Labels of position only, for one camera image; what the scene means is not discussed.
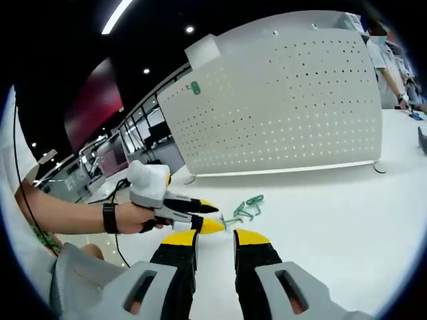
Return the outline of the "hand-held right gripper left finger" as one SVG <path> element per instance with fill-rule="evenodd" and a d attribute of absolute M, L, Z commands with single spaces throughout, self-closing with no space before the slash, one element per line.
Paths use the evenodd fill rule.
<path fill-rule="evenodd" d="M 140 261 L 109 283 L 97 319 L 188 319 L 195 293 L 199 232 L 167 236 L 149 262 Z"/>

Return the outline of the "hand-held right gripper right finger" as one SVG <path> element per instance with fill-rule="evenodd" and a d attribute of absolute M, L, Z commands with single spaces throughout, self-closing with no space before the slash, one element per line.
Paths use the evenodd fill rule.
<path fill-rule="evenodd" d="M 236 293 L 244 319 L 366 319 L 330 297 L 320 280 L 294 262 L 283 262 L 270 240 L 234 230 Z"/>

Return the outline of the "person's left hand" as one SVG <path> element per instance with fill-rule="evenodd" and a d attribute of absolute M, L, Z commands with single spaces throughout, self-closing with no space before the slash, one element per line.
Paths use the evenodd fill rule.
<path fill-rule="evenodd" d="M 155 214 L 151 209 L 127 202 L 115 206 L 115 219 L 119 233 L 133 234 L 139 233 L 148 221 L 154 220 Z"/>

